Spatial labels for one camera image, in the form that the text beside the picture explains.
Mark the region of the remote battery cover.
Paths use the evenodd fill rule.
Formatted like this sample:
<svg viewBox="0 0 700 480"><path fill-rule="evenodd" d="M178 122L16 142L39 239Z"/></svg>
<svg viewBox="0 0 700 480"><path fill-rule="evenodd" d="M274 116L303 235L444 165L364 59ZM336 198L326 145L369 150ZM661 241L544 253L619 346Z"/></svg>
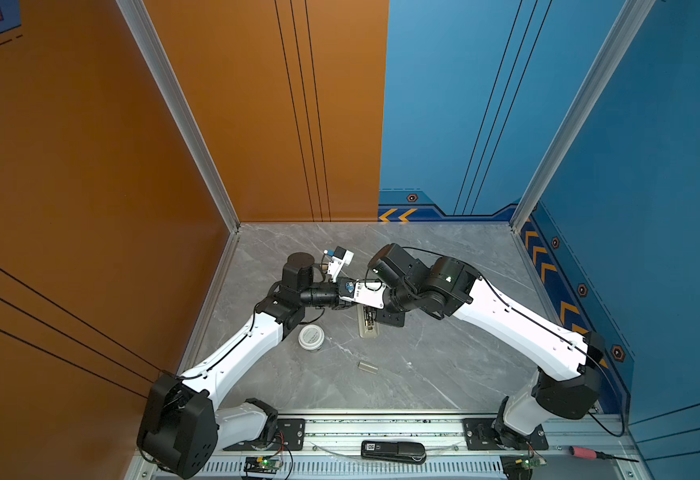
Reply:
<svg viewBox="0 0 700 480"><path fill-rule="evenodd" d="M358 363L358 368L365 373L369 374L377 374L379 372L379 368L371 363L365 362L365 361L360 361Z"/></svg>

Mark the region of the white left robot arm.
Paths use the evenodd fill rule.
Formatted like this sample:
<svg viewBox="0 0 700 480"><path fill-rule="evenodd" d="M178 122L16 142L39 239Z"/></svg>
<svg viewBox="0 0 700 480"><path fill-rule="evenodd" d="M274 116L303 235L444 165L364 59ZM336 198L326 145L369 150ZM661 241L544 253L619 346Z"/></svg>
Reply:
<svg viewBox="0 0 700 480"><path fill-rule="evenodd" d="M257 302L250 318L223 346L180 375L164 372L152 385L136 445L143 458L182 479L196 475L221 449L241 442L271 446L277 410L250 398L222 409L221 402L243 375L278 346L309 307L336 307L339 272L352 252L337 247L321 263L305 252L291 254L279 281Z"/></svg>

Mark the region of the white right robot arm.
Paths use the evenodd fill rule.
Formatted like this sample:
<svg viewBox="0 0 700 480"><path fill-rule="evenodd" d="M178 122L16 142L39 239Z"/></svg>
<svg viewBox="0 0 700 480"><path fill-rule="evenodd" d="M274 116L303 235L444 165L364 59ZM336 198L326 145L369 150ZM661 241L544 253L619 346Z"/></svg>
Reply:
<svg viewBox="0 0 700 480"><path fill-rule="evenodd" d="M558 326L516 302L476 267L441 256L427 266L398 244L388 244L368 263L384 284L383 311L420 310L455 318L488 332L537 367L516 394L505 398L493 421L495 442L523 449L551 418L581 420L601 394L603 339Z"/></svg>

